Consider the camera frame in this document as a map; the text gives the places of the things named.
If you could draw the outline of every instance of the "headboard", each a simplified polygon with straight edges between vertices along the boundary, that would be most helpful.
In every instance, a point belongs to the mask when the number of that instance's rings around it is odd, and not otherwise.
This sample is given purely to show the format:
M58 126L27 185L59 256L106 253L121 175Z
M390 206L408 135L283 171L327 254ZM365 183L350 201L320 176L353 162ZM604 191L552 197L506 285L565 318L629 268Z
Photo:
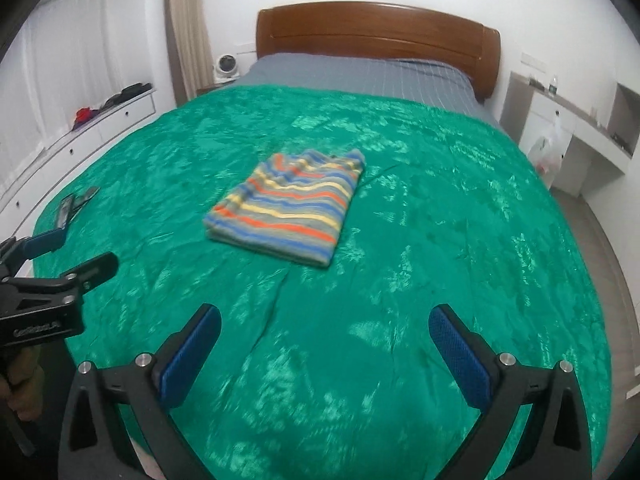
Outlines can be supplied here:
M373 2L318 2L261 10L258 58L276 52L326 56L435 59L471 78L480 101L494 92L500 33L436 12Z

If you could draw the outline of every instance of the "folded striped cloth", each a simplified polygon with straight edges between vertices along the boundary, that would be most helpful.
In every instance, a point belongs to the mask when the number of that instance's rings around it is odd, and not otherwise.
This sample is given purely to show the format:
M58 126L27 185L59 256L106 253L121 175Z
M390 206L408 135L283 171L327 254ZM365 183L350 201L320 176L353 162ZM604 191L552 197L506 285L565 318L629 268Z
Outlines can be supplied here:
M364 168L351 150L326 156L275 153L216 204L204 218L210 238L327 267Z

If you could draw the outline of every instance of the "human hand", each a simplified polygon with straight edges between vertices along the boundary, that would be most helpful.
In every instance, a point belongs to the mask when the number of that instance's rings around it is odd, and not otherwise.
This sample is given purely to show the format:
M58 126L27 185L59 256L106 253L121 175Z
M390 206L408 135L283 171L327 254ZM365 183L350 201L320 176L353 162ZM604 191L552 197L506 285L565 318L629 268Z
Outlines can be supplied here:
M6 377L0 375L0 399L6 400L24 422L35 420L42 413L44 371L38 364L39 356L39 345L23 348L8 363Z

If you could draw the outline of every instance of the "curtain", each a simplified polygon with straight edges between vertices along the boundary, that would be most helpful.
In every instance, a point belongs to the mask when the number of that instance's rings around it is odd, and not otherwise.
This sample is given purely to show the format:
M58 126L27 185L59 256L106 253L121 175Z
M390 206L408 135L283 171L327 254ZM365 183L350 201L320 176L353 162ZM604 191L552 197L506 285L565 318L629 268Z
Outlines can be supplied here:
M0 62L0 193L69 132L76 111L120 90L105 0L51 0L28 17Z
M213 61L202 0L168 0L175 43L187 97L213 85Z

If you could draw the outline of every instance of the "green bedspread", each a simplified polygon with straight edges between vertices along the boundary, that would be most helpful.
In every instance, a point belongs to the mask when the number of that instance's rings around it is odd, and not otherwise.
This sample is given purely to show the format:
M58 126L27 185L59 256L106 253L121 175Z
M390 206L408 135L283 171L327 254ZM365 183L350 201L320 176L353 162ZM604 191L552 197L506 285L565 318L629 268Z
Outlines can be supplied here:
M327 270L206 239L203 215L258 162L305 148L366 156ZM599 457L610 402L600 306L554 200L490 126L402 100L229 88L117 144L36 231L89 186L102 189L36 273L119 256L68 342L100 366L155 350L203 302L220 308L220 340L173 412L220 480L434 478L478 416L430 340L438 303L524 364L574 363Z

